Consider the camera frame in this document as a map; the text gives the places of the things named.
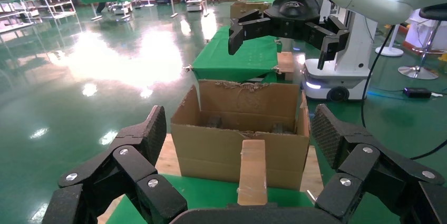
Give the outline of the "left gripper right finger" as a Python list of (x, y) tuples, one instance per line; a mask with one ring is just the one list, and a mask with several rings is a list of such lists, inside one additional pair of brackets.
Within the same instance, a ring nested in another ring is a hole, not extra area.
[(377, 198), (401, 223), (446, 223), (445, 179), (382, 145), (364, 127), (339, 120), (319, 104), (312, 136), (335, 171), (315, 207), (348, 223), (364, 194)]

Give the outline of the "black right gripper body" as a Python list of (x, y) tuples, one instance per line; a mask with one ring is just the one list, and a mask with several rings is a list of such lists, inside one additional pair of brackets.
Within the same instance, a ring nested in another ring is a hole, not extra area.
[(323, 0), (274, 0), (264, 11), (269, 19), (264, 34), (295, 40), (322, 40), (327, 35), (319, 26)]

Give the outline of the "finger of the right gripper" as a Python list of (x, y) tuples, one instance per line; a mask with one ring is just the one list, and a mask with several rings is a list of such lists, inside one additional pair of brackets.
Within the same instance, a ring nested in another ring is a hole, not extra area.
[(228, 53), (235, 55), (243, 42), (268, 36), (270, 32), (269, 17), (264, 17), (258, 9), (252, 9), (240, 17), (231, 19), (228, 38)]
[(329, 16), (319, 24), (308, 22), (304, 26), (304, 41), (320, 49), (317, 68), (322, 70), (327, 61), (333, 61), (338, 52), (345, 50), (350, 35), (337, 17)]

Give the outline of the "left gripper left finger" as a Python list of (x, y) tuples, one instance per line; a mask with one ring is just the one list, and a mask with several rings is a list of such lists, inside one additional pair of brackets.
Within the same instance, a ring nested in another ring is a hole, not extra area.
[(126, 195), (146, 223), (170, 223), (186, 199), (156, 169), (167, 135), (162, 106), (119, 131), (109, 147), (63, 174), (43, 223), (97, 223), (112, 201)]

